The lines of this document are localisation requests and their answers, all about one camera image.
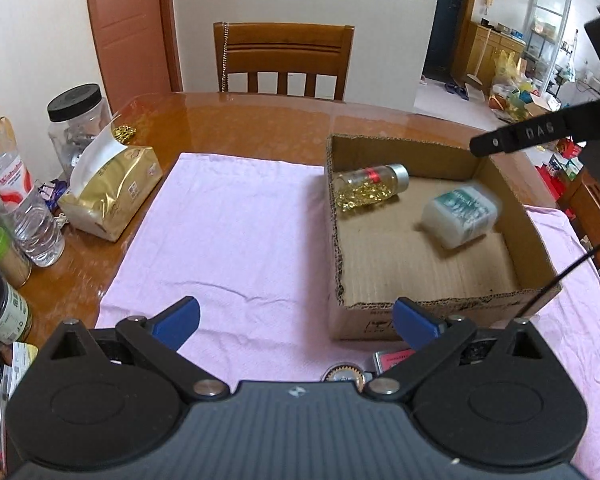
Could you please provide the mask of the gold tissue pack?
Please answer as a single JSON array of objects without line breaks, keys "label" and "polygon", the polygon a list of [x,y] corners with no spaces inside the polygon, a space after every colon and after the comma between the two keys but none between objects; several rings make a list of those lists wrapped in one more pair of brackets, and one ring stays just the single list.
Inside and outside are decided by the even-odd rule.
[{"label": "gold tissue pack", "polygon": [[153,148],[125,145],[106,125],[80,156],[58,205],[74,228],[115,242],[161,178]]}]

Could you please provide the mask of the green-lid small container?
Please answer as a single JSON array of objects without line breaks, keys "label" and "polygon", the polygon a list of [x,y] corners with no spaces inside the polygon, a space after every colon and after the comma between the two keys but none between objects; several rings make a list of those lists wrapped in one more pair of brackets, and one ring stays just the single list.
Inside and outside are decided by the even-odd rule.
[{"label": "green-lid small container", "polygon": [[32,272],[31,261],[23,255],[4,228],[0,227],[0,273],[15,288],[27,283]]}]

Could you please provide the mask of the black-lid dark jar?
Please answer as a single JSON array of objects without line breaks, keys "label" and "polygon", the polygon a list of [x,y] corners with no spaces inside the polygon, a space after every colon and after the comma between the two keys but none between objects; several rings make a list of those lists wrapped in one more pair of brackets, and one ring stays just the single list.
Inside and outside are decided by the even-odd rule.
[{"label": "black-lid dark jar", "polygon": [[32,325],[27,301],[0,274],[0,342],[10,346],[24,341]]}]

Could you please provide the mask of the brown cardboard box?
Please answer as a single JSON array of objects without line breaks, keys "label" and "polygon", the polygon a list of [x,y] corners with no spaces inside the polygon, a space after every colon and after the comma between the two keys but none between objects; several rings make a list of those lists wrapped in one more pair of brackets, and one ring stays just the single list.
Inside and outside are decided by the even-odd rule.
[{"label": "brown cardboard box", "polygon": [[[410,175],[407,190],[340,214],[336,177],[392,162]],[[333,134],[325,179],[332,230],[328,331],[336,340],[396,338],[391,309],[400,297],[489,327],[512,318],[556,275],[526,208],[490,158],[437,143]],[[465,184],[495,198],[500,214],[486,234],[447,250],[425,230],[422,212],[430,200]]]}]

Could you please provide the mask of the pink table cloth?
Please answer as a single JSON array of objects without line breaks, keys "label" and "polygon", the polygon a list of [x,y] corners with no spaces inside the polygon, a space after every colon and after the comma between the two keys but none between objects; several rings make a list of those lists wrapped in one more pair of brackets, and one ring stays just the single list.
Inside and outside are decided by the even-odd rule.
[{"label": "pink table cloth", "polygon": [[[567,218],[532,207],[558,270],[559,295],[533,318],[588,407],[574,463],[600,479],[600,278]],[[153,316],[185,296],[201,322],[181,354],[230,385],[316,382],[329,367],[370,368],[394,341],[333,341],[327,324],[329,236],[317,166],[184,154],[102,297],[97,323]]]}]

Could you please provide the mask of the wooden chair at right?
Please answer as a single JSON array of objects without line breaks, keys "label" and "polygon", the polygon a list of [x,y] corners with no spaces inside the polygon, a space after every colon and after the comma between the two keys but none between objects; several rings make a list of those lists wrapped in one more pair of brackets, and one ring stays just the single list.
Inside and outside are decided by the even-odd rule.
[{"label": "wooden chair at right", "polygon": [[[578,234],[585,235],[593,246],[600,244],[600,187],[590,185],[585,169],[567,185],[557,203],[563,211],[573,213]],[[600,267],[600,252],[594,260]]]}]

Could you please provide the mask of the pink card box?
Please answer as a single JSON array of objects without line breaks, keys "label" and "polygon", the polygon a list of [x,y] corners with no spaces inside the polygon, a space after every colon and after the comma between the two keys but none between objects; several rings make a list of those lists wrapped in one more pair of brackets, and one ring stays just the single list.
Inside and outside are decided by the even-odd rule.
[{"label": "pink card box", "polygon": [[415,353],[413,349],[407,348],[394,351],[378,351],[373,354],[375,373],[384,374],[390,368],[400,364]]}]

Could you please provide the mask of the wooden chair behind table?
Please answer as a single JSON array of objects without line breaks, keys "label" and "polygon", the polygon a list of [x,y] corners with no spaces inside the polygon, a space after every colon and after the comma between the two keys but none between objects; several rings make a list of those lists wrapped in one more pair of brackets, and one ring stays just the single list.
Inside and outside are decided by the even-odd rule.
[{"label": "wooden chair behind table", "polygon": [[213,24],[219,90],[230,91],[230,75],[247,76],[247,91],[259,91],[259,75],[276,76],[276,93],[286,96],[289,76],[306,76],[303,95],[316,97],[319,76],[335,79],[332,98],[341,102],[349,73],[355,28],[306,23]]}]

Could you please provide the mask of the yellow capsule pill bottle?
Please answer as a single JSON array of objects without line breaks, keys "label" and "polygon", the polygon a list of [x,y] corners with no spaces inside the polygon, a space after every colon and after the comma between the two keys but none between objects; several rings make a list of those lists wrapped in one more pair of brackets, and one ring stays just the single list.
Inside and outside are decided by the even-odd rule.
[{"label": "yellow capsule pill bottle", "polygon": [[410,174],[402,164],[365,167],[337,174],[335,204],[340,212],[375,206],[405,192]]}]

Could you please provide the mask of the brown wooden door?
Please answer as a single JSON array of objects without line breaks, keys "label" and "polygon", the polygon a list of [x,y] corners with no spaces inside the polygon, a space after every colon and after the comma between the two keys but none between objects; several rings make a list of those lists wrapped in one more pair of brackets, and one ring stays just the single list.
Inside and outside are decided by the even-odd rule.
[{"label": "brown wooden door", "polygon": [[86,2],[110,110],[183,89],[173,0]]}]

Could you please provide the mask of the black-lid clear jar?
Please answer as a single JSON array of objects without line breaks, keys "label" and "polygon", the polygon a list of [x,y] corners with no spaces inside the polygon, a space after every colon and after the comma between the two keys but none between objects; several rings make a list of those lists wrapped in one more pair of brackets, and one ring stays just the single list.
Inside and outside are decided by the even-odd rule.
[{"label": "black-lid clear jar", "polygon": [[111,122],[111,112],[100,87],[79,84],[55,96],[46,107],[48,136],[68,181],[84,150]]}]

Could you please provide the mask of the wooden cabinet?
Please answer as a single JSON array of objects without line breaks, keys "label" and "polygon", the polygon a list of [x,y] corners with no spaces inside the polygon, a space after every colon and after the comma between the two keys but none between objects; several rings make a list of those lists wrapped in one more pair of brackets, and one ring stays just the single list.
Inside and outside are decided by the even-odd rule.
[{"label": "wooden cabinet", "polygon": [[525,47],[521,40],[470,22],[458,59],[460,77],[475,75],[482,83],[482,91],[488,93],[496,72],[495,61],[500,53],[504,52],[506,56],[513,53],[514,65],[517,65]]}]

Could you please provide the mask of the plastic water bottle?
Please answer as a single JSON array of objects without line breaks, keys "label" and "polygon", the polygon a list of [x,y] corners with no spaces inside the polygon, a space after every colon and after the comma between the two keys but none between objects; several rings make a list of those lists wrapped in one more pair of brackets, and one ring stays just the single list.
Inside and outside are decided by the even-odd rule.
[{"label": "plastic water bottle", "polygon": [[54,264],[65,239],[20,154],[9,119],[0,117],[0,220],[39,268]]}]

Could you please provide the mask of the white green-label plastic box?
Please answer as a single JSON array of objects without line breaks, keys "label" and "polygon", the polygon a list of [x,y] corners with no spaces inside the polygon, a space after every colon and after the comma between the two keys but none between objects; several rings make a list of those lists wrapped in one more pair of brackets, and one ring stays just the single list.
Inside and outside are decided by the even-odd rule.
[{"label": "white green-label plastic box", "polygon": [[470,182],[426,203],[420,223],[445,249],[456,249],[486,235],[501,213],[501,201]]}]

